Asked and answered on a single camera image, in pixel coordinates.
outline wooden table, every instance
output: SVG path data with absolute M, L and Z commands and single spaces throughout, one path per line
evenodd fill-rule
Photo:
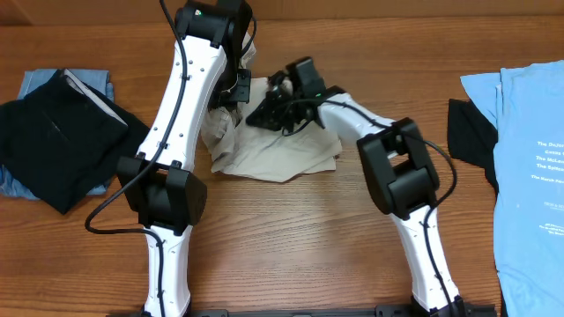
M 447 100 L 466 98 L 459 77 L 559 60 L 564 20 L 386 18 L 261 21 L 256 77 L 304 55 L 328 85 L 365 107 L 410 116 L 446 147 Z M 173 56 L 166 25 L 0 28 L 0 102 L 16 97 L 24 70 L 110 70 L 117 104 L 151 124 Z M 442 177 L 450 172 L 432 153 Z M 197 147 L 196 174 L 208 185 L 204 217 L 190 242 L 196 309 L 232 311 L 372 307 L 409 300 L 412 277 L 396 227 L 373 205 L 358 154 L 345 149 L 335 173 L 285 184 L 211 174 Z M 494 266 L 494 192 L 483 171 L 456 162 L 459 185 L 440 208 L 442 243 L 463 297 L 500 304 Z M 110 191 L 118 189 L 114 181 Z M 141 236 L 96 236 L 87 198 L 61 216 L 42 202 L 0 199 L 0 315 L 103 316 L 137 310 L 147 293 Z M 135 226 L 124 198 L 95 225 Z

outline beige cloth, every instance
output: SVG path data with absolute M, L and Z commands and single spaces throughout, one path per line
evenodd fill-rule
M 337 135 L 309 124 L 294 136 L 250 127 L 245 118 L 263 101 L 267 78 L 251 81 L 250 102 L 233 112 L 223 107 L 206 114 L 202 138 L 213 160 L 211 171 L 264 181 L 288 181 L 301 173 L 334 171 L 342 151 Z

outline pile of clothes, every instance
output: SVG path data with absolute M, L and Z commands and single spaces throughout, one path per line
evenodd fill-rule
M 121 156 L 149 128 L 114 102 L 105 70 L 26 72 L 18 99 L 0 106 L 0 194 L 41 199 L 65 214 L 103 195 Z
M 462 77 L 449 150 L 497 193 L 493 248 L 504 313 L 564 312 L 564 61 Z

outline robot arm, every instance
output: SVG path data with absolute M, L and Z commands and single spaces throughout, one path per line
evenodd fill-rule
M 403 149 L 398 149 L 395 146 L 389 146 L 386 149 L 384 146 L 381 146 L 382 140 L 386 140 L 386 138 L 390 139 L 393 136 L 401 137 L 401 133 L 394 132 L 394 128 L 392 128 L 395 122 L 391 119 L 382 118 L 381 116 L 366 110 L 363 106 L 355 102 L 348 93 L 337 94 L 330 97 L 328 100 L 346 103 L 347 105 L 360 110 L 363 114 L 366 114 L 369 118 L 375 120 L 381 125 L 390 127 L 389 129 L 377 127 L 352 109 L 341 107 L 336 104 L 326 102 L 322 103 L 322 105 L 317 108 L 321 124 L 327 130 L 336 132 L 341 140 L 347 144 L 359 144 L 361 157 L 364 158 L 363 167 L 365 167 L 367 183 L 368 186 L 371 187 L 371 195 L 373 196 L 373 199 L 375 199 L 375 203 L 378 207 L 381 208 L 384 213 L 390 214 L 390 218 L 396 224 L 399 231 L 400 239 L 404 246 L 405 256 L 407 257 L 412 273 L 412 295 L 414 300 L 421 308 L 428 312 L 429 315 L 433 310 L 441 310 L 444 307 L 447 307 L 448 302 L 445 298 L 444 292 L 442 291 L 439 280 L 434 273 L 433 266 L 427 253 L 425 235 L 423 232 L 424 230 L 422 224 L 424 217 L 430 209 L 428 204 L 429 201 L 427 200 L 429 197 L 429 191 L 420 191 L 417 188 L 401 189 L 395 187 L 402 181 L 408 181 L 411 179 L 410 173 L 402 171 L 402 168 L 407 170 L 407 167 L 395 168 L 392 167 L 389 162 L 389 159 L 397 155 L 398 150 L 402 152 Z M 411 133 L 417 133 L 417 135 L 419 134 L 414 123 L 411 121 L 403 120 L 399 124 L 399 129 L 401 129 L 400 127 L 411 126 L 409 128 L 412 130 Z M 419 151 L 413 151 L 409 154 L 418 156 L 425 156 L 425 154 L 427 154 L 427 151 L 422 151 L 425 149 L 422 149 L 420 146 L 417 146 L 414 150 Z M 375 161 L 376 159 L 386 159 L 386 162 Z M 421 168 L 424 172 L 421 173 L 421 175 L 423 175 L 421 179 L 425 178 L 425 175 L 427 175 L 427 178 L 431 180 L 433 178 L 431 174 L 434 174 L 432 164 L 423 165 Z M 375 181 L 377 179 L 383 179 L 382 175 L 384 174 L 387 174 L 386 181 Z M 431 186 L 431 181 L 428 183 L 423 182 L 423 184 L 428 184 L 424 185 L 424 187 L 429 188 L 434 192 L 434 188 Z M 394 188 L 392 190 L 395 190 L 395 192 L 399 192 L 400 190 L 412 191 L 410 195 L 413 195 L 412 197 L 418 197 L 411 203 L 411 205 L 416 207 L 405 208 L 403 213 L 398 214 L 400 217 L 396 215 L 394 213 L 396 208 L 395 206 L 397 205 L 394 202 L 396 197 L 393 195 L 389 196 L 388 201 L 386 201 L 382 195 L 382 189 L 384 188 L 380 188 L 380 186 L 384 185 L 386 190 L 388 190 L 387 188 Z M 448 289 L 450 302 L 455 302 L 456 297 L 459 296 L 459 292 L 452 281 L 442 250 L 441 238 L 437 225 L 436 209 L 432 212 L 431 217 L 428 220 L 428 225 L 429 227 L 427 232 L 429 235 L 431 251 L 434 255 L 437 268 L 439 269 Z
M 157 155 L 181 83 L 186 81 L 177 120 L 157 157 L 156 168 L 125 191 L 131 209 L 139 214 L 139 224 L 162 241 L 163 277 L 159 294 L 159 246 L 155 238 L 146 235 L 149 292 L 143 315 L 161 317 L 160 297 L 166 317 L 190 315 L 189 236 L 202 216 L 207 196 L 206 186 L 192 173 L 197 138 L 208 108 L 218 107 L 220 102 L 224 106 L 249 101 L 249 92 L 245 93 L 240 79 L 250 75 L 239 66 L 251 16 L 252 10 L 243 0 L 220 0 L 217 6 L 188 1 L 177 12 L 175 27 L 182 43 L 175 43 L 173 67 L 159 112 L 137 156 L 122 158 L 118 165 L 118 178 L 124 186 Z M 186 52 L 184 76 L 179 45 Z

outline light blue t-shirt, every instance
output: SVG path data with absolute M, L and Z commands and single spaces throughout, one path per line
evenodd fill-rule
M 564 63 L 497 76 L 468 94 L 498 129 L 493 248 L 508 316 L 564 315 Z

